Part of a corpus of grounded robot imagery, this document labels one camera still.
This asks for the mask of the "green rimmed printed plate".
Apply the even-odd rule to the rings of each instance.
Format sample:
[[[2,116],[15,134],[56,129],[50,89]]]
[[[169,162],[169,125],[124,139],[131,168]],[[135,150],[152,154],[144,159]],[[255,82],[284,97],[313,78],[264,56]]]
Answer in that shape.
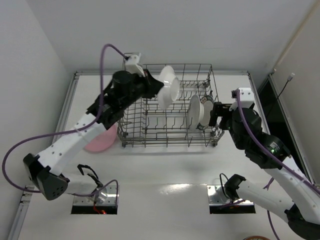
[[[210,112],[214,106],[214,99],[210,95],[205,95],[201,98],[200,102],[203,104],[204,113],[202,120],[198,123],[196,128],[198,130],[205,130],[209,127],[211,118]]]

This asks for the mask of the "white deep plate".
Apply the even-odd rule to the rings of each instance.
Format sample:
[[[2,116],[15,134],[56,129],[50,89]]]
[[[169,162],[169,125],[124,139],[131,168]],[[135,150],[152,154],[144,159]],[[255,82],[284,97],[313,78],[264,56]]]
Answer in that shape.
[[[193,95],[190,99],[187,111],[187,127],[194,131],[204,117],[204,106],[198,95]]]
[[[157,103],[162,110],[166,110],[179,96],[180,81],[170,65],[162,69],[158,80],[162,82],[164,86],[157,94]]]

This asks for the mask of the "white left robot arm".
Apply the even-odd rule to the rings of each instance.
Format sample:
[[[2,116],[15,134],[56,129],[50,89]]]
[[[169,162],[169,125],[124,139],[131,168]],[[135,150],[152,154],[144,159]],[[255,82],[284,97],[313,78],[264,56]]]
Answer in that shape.
[[[37,155],[29,153],[24,157],[30,180],[49,201],[62,194],[97,195],[106,187],[98,177],[64,174],[64,168],[88,143],[120,120],[130,105],[139,98],[155,97],[163,87],[148,70],[143,76],[125,70],[115,72],[108,86],[71,130]]]

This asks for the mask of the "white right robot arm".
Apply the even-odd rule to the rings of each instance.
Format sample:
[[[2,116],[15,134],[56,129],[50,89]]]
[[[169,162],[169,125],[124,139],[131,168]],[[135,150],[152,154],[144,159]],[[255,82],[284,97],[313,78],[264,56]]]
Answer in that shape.
[[[277,215],[299,237],[320,238],[320,191],[300,171],[289,149],[276,136],[263,132],[262,119],[254,104],[238,107],[216,102],[210,111],[209,126],[221,118],[219,128],[227,130],[237,149],[270,175],[286,192],[281,197],[250,182],[239,174],[232,175],[222,187],[227,199],[249,200]]]

